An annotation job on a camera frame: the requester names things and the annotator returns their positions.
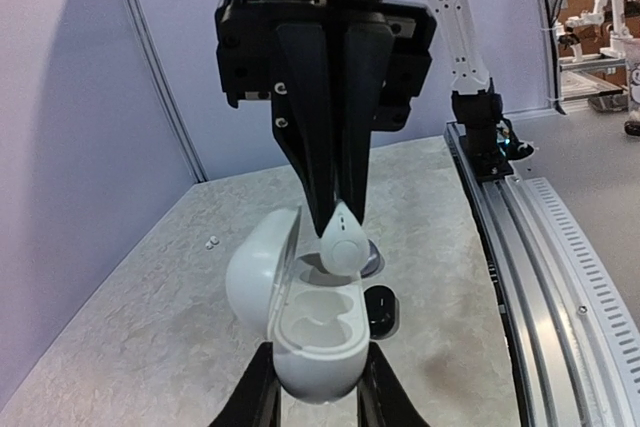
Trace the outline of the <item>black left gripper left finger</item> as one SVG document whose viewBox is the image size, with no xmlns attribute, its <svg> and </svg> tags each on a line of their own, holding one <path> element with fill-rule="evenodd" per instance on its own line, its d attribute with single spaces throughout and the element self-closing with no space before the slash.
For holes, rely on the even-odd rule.
<svg viewBox="0 0 640 427">
<path fill-rule="evenodd" d="M 209 427 L 279 425 L 280 381 L 273 362 L 273 343 L 263 342 Z"/>
</svg>

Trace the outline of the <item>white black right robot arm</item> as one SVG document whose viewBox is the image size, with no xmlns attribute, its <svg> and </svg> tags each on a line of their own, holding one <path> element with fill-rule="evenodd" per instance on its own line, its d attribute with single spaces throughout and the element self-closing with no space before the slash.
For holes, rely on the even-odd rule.
<svg viewBox="0 0 640 427">
<path fill-rule="evenodd" d="M 364 218 L 371 136 L 405 126 L 436 34 L 477 180 L 506 177 L 532 153 L 504 116 L 469 0 L 221 0 L 214 22 L 227 102 L 270 102 L 318 235 L 340 206 Z"/>
</svg>

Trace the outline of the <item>white clip earbud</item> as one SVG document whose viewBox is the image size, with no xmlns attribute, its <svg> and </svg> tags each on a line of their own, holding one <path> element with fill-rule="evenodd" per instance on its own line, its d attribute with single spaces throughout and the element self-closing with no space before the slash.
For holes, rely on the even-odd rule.
<svg viewBox="0 0 640 427">
<path fill-rule="evenodd" d="M 220 240 L 216 236 L 211 236 L 205 243 L 205 249 L 207 251 L 214 249 L 220 244 Z"/>
<path fill-rule="evenodd" d="M 320 258 L 332 275 L 352 277 L 369 257 L 369 241 L 361 224 L 345 202 L 340 201 L 320 237 Z"/>
</svg>

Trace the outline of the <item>white earbud charging case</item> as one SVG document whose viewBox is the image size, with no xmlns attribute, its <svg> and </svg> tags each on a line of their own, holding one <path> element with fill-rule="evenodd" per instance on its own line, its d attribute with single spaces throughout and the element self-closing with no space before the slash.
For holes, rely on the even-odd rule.
<svg viewBox="0 0 640 427">
<path fill-rule="evenodd" d="M 335 402 L 361 377 L 370 329 L 361 275 L 336 276 L 316 252 L 297 252 L 302 210 L 267 214 L 236 249 L 225 288 L 236 317 L 271 343 L 282 387 L 311 403 Z"/>
</svg>

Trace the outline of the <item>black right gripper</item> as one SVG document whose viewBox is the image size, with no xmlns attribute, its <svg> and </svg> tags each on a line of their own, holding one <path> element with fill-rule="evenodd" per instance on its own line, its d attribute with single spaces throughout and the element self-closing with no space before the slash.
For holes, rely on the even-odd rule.
<svg viewBox="0 0 640 427">
<path fill-rule="evenodd" d="M 214 22 L 228 104 L 270 100 L 289 122 L 276 139 L 318 236 L 334 211 L 331 107 L 341 107 L 339 198 L 363 222 L 371 132 L 404 128 L 432 63 L 434 15 L 382 0 L 221 0 Z"/>
</svg>

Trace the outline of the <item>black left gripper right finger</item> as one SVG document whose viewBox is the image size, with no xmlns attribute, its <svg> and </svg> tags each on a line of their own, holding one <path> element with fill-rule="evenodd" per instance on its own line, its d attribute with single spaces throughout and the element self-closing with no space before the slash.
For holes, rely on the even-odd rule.
<svg viewBox="0 0 640 427">
<path fill-rule="evenodd" d="M 412 404 L 381 347 L 370 342 L 357 383 L 357 425 L 428 427 Z"/>
</svg>

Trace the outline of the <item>purple earbud charging case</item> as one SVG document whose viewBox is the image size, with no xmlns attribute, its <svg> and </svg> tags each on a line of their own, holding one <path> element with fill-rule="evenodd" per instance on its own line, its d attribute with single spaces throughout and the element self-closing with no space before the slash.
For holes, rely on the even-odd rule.
<svg viewBox="0 0 640 427">
<path fill-rule="evenodd" d="M 369 241 L 369 255 L 364 267 L 360 270 L 362 278 L 369 278 L 379 274 L 384 268 L 384 258 L 376 246 L 376 244 Z"/>
</svg>

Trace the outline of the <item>black earbud charging case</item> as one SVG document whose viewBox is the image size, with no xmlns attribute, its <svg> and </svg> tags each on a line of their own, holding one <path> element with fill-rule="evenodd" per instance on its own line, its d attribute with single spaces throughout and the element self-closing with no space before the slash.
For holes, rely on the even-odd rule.
<svg viewBox="0 0 640 427">
<path fill-rule="evenodd" d="M 372 339 L 388 337 L 397 323 L 397 297 L 384 285 L 374 285 L 364 292 L 370 336 Z"/>
</svg>

